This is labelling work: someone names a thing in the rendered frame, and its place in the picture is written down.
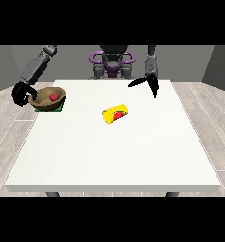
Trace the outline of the brown wooden bowl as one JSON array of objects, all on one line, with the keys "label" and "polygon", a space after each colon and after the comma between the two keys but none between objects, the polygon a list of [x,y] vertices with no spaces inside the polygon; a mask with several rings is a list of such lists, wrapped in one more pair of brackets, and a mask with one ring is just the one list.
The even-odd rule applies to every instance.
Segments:
[{"label": "brown wooden bowl", "polygon": [[[56,93],[59,99],[56,101],[50,100],[50,95]],[[61,87],[46,87],[37,91],[37,98],[33,99],[32,95],[29,97],[29,103],[40,111],[56,110],[66,99],[66,92]]]}]

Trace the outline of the yellow cup with melon print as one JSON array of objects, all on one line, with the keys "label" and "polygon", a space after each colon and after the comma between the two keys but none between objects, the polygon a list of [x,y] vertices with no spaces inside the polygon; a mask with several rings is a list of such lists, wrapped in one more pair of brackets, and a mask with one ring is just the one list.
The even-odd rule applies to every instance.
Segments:
[{"label": "yellow cup with melon print", "polygon": [[102,112],[103,119],[107,124],[111,124],[127,114],[128,108],[124,104],[111,107]]}]

